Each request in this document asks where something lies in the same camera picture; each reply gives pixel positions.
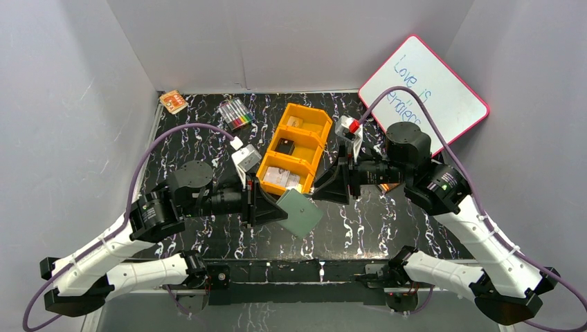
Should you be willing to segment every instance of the black and white marble surface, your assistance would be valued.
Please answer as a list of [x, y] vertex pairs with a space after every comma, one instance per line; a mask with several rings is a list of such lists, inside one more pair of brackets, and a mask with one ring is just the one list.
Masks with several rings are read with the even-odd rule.
[[[225, 130], [228, 126], [216, 108], [224, 100], [240, 98], [255, 116], [255, 122], [235, 134], [246, 145], [264, 154], [287, 103], [324, 109], [336, 122], [341, 115], [359, 118], [365, 106], [356, 93], [281, 93], [236, 95], [185, 95], [188, 109], [171, 115], [163, 111], [157, 135], [192, 122], [209, 123]], [[383, 131], [372, 119], [365, 124], [365, 140], [383, 143]], [[189, 129], [165, 140], [151, 155], [142, 190], [153, 188], [170, 172], [191, 160], [213, 166], [215, 177], [233, 171], [228, 142], [218, 133]], [[336, 157], [338, 144], [334, 126], [327, 141], [318, 175]], [[167, 238], [136, 257], [155, 258], [182, 249], [197, 249], [211, 259], [380, 259], [392, 257], [404, 245], [411, 245], [443, 259], [469, 259], [471, 254], [434, 218], [404, 198], [398, 187], [387, 195], [375, 186], [362, 189], [362, 196], [347, 206], [317, 202], [325, 213], [314, 230], [295, 238], [277, 223], [246, 229], [240, 216], [210, 216], [188, 219], [186, 231]]]

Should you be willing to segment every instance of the whiteboard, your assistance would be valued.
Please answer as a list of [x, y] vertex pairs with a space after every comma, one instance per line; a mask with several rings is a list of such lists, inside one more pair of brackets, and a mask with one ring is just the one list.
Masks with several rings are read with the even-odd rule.
[[[359, 97], [368, 107], [384, 90], [396, 85], [407, 86], [418, 94], [449, 143], [489, 114], [489, 106], [417, 35], [408, 37], [373, 74], [359, 89]], [[414, 122], [431, 137], [433, 154], [442, 150], [424, 113], [407, 92], [389, 93], [372, 115], [384, 131], [396, 122]]]

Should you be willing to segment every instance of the orange bin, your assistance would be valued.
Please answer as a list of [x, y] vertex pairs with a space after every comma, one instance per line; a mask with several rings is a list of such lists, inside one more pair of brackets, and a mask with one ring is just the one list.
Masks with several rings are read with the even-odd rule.
[[[308, 193], [314, 182], [330, 127], [332, 119], [322, 109], [288, 104], [257, 174], [263, 189], [279, 196], [285, 192], [286, 188], [263, 181], [268, 167], [279, 167], [298, 175], [298, 186], [302, 194]], [[281, 138], [293, 142], [291, 155], [276, 151]]]

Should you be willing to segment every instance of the white backdrop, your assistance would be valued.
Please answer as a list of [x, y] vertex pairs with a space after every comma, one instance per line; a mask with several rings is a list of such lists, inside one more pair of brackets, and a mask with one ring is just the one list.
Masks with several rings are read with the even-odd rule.
[[[525, 254], [587, 294], [585, 17], [585, 1], [476, 0], [445, 60], [491, 107], [453, 144], [485, 208]], [[562, 286], [541, 298], [537, 322], [587, 319]]]
[[473, 0], [108, 0], [158, 90], [358, 89], [410, 33], [449, 49]]
[[[39, 261], [123, 212], [156, 92], [105, 1], [3, 1], [0, 22], [0, 331], [22, 332]], [[41, 298], [30, 325], [53, 316]]]

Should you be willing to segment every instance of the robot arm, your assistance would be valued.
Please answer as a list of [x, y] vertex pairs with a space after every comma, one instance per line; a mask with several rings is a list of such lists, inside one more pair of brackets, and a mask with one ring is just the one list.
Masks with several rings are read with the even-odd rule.
[[[210, 165], [199, 161], [186, 163], [132, 204], [129, 222], [122, 230], [124, 215], [72, 255], [41, 261], [45, 280], [73, 264], [45, 293], [46, 310], [76, 317], [130, 291], [161, 284], [200, 286], [206, 278], [206, 268], [197, 252], [180, 252], [158, 261], [123, 263], [137, 252], [185, 230], [186, 217], [240, 213], [248, 227], [286, 219], [287, 213], [263, 191], [258, 178], [246, 173], [260, 160], [256, 150], [249, 145], [236, 151], [232, 159], [238, 172], [229, 184], [213, 188]], [[75, 260], [95, 243], [100, 245]]]
[[[554, 288], [556, 282], [514, 255], [490, 232], [470, 196], [471, 190], [460, 172], [431, 159], [431, 139], [416, 124], [398, 122], [386, 131], [386, 156], [374, 151], [360, 152], [353, 136], [360, 127], [356, 120], [339, 120], [335, 131], [346, 142], [338, 158], [316, 181], [315, 200], [348, 204], [361, 195], [361, 185], [405, 183], [404, 193], [428, 215], [446, 226], [478, 260], [481, 267], [467, 267], [428, 256], [404, 247], [389, 262], [389, 273], [398, 286], [425, 282], [474, 301], [494, 321], [510, 325], [534, 317], [542, 305], [538, 295]], [[516, 250], [505, 235], [501, 236]]]

